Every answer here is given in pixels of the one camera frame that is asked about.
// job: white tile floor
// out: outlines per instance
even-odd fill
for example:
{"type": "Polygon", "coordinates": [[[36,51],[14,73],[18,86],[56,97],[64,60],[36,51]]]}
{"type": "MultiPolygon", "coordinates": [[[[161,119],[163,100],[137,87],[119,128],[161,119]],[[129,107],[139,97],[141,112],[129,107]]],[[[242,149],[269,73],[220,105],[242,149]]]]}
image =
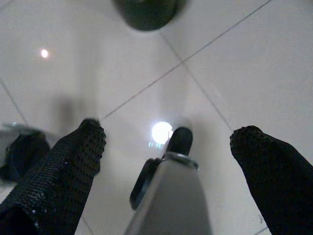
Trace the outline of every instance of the white tile floor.
{"type": "Polygon", "coordinates": [[[0,122],[63,135],[101,120],[108,145],[77,234],[123,234],[142,165],[161,155],[151,128],[167,121],[193,129],[212,234],[267,235],[229,136],[254,124],[313,163],[312,20],[311,0],[190,0],[143,33],[109,0],[6,0],[0,122]]]}

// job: dark round object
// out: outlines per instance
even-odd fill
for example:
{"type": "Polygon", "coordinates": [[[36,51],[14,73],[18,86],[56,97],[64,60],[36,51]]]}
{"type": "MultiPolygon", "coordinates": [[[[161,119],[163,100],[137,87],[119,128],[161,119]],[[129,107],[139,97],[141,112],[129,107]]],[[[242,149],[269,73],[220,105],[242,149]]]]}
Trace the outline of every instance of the dark round object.
{"type": "Polygon", "coordinates": [[[139,30],[156,30],[173,17],[178,0],[114,0],[125,21],[139,30]]]}
{"type": "Polygon", "coordinates": [[[166,152],[175,152],[188,156],[192,145],[192,132],[186,127],[177,128],[170,138],[166,152]]]}

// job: tile grout line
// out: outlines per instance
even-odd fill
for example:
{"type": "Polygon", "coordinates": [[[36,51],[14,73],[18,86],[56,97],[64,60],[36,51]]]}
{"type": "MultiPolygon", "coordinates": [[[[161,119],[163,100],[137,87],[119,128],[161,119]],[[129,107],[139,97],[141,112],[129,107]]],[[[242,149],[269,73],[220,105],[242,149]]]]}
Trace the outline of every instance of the tile grout line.
{"type": "Polygon", "coordinates": [[[148,86],[144,87],[143,89],[141,89],[138,93],[134,94],[132,97],[130,97],[128,100],[126,100],[125,102],[123,102],[122,104],[120,104],[118,107],[116,107],[115,109],[113,109],[112,111],[110,111],[108,114],[106,114],[103,118],[100,118],[100,121],[105,120],[106,118],[108,118],[109,116],[111,116],[113,113],[115,113],[117,110],[119,110],[120,108],[122,108],[124,105],[126,105],[128,102],[130,102],[131,100],[133,100],[134,98],[136,98],[138,95],[140,95],[141,93],[143,93],[145,90],[147,90],[148,88],[150,88],[151,86],[153,86],[155,83],[157,83],[158,81],[160,81],[161,79],[163,79],[166,75],[168,75],[170,72],[172,72],[173,70],[175,70],[177,67],[179,67],[182,64],[182,62],[178,63],[177,65],[175,65],[173,68],[171,68],[169,71],[167,71],[165,74],[163,74],[161,77],[159,77],[158,79],[156,79],[155,81],[153,81],[152,83],[150,83],[148,86]]]}
{"type": "Polygon", "coordinates": [[[258,231],[258,232],[255,233],[254,235],[259,235],[259,234],[261,234],[262,232],[264,232],[266,229],[268,229],[268,227],[265,227],[265,228],[261,229],[260,231],[258,231]]]}
{"type": "Polygon", "coordinates": [[[229,128],[230,131],[234,132],[234,129],[231,127],[225,116],[221,113],[220,109],[215,105],[211,97],[207,94],[207,92],[204,90],[203,86],[201,86],[200,82],[196,79],[196,77],[193,75],[193,73],[190,71],[190,69],[186,66],[186,64],[183,62],[183,66],[191,76],[192,80],[196,83],[197,87],[200,89],[200,91],[203,93],[203,95],[206,97],[206,99],[211,103],[215,111],[218,113],[218,115],[221,117],[223,122],[226,124],[226,126],[229,128]]]}
{"type": "Polygon", "coordinates": [[[94,235],[90,225],[87,223],[87,221],[86,221],[86,219],[85,219],[85,217],[83,215],[82,215],[82,220],[83,220],[84,224],[86,225],[87,229],[89,230],[90,234],[94,235]]]}
{"type": "Polygon", "coordinates": [[[246,20],[247,18],[249,18],[250,16],[252,16],[255,12],[257,12],[258,10],[260,10],[261,8],[263,8],[264,6],[266,6],[268,3],[270,3],[272,0],[268,0],[267,2],[263,3],[261,6],[259,6],[258,8],[256,8],[254,11],[252,11],[251,13],[249,13],[248,15],[246,15],[245,17],[243,17],[241,20],[239,20],[237,23],[235,23],[232,27],[230,27],[229,29],[227,29],[226,31],[224,31],[223,33],[221,33],[219,36],[217,36],[216,38],[214,38],[212,41],[210,41],[209,43],[205,44],[203,47],[201,47],[200,49],[198,49],[195,53],[193,53],[192,55],[188,56],[186,59],[183,60],[183,62],[186,62],[187,60],[189,60],[191,57],[193,57],[194,55],[198,54],[200,51],[202,51],[203,49],[205,49],[206,47],[208,47],[209,45],[211,45],[213,42],[215,42],[216,40],[218,40],[220,37],[222,37],[224,34],[228,33],[230,30],[232,30],[233,28],[235,28],[236,26],[238,26],[240,23],[242,23],[244,20],[246,20]]]}
{"type": "Polygon", "coordinates": [[[165,40],[165,42],[169,45],[169,47],[171,48],[171,50],[173,51],[173,53],[182,61],[182,65],[184,66],[184,68],[187,70],[188,74],[191,76],[192,80],[196,83],[196,86],[200,89],[200,91],[203,93],[203,95],[205,96],[205,98],[211,103],[211,105],[213,106],[213,108],[215,109],[215,111],[218,113],[218,115],[222,118],[223,122],[226,124],[226,126],[229,128],[230,131],[234,131],[233,128],[231,128],[230,124],[228,123],[227,119],[224,117],[224,115],[221,113],[221,111],[217,108],[217,106],[215,105],[215,103],[212,101],[212,99],[210,98],[210,96],[205,92],[204,88],[200,85],[200,83],[198,82],[198,80],[196,79],[196,77],[192,74],[192,72],[190,71],[190,69],[187,67],[187,65],[185,64],[185,62],[183,61],[183,59],[180,57],[180,55],[176,52],[176,50],[172,47],[172,45],[169,43],[169,41],[166,39],[166,37],[162,34],[162,32],[160,33],[162,38],[165,40]]]}
{"type": "Polygon", "coordinates": [[[5,85],[4,81],[1,79],[0,77],[0,84],[2,85],[2,87],[4,88],[6,94],[9,96],[10,100],[12,101],[13,105],[15,106],[16,110],[18,111],[19,115],[21,116],[23,122],[25,123],[25,125],[28,125],[28,122],[26,120],[26,118],[24,117],[24,115],[22,114],[21,110],[19,109],[17,103],[15,102],[13,96],[11,95],[11,93],[9,92],[7,86],[5,85]]]}

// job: silver metal bar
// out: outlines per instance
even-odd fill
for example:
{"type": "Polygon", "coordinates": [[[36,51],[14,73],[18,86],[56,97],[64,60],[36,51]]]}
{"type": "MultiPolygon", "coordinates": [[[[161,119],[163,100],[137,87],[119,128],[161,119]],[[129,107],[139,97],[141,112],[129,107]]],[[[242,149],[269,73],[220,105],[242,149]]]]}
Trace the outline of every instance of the silver metal bar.
{"type": "Polygon", "coordinates": [[[207,206],[198,172],[167,159],[152,182],[125,235],[208,235],[207,206]]]}

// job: glossy floor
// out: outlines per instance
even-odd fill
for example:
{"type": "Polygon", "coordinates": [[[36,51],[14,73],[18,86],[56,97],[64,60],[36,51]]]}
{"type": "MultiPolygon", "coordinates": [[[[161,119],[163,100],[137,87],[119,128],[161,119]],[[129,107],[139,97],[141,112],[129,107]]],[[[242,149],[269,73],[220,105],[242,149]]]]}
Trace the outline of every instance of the glossy floor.
{"type": "Polygon", "coordinates": [[[77,234],[124,233],[136,178],[162,154],[161,121],[193,130],[212,235],[269,234],[229,136],[257,125],[313,163],[312,19],[311,0],[189,0],[163,29],[138,32],[111,0],[5,0],[0,122],[62,136],[101,120],[108,145],[77,234]]]}

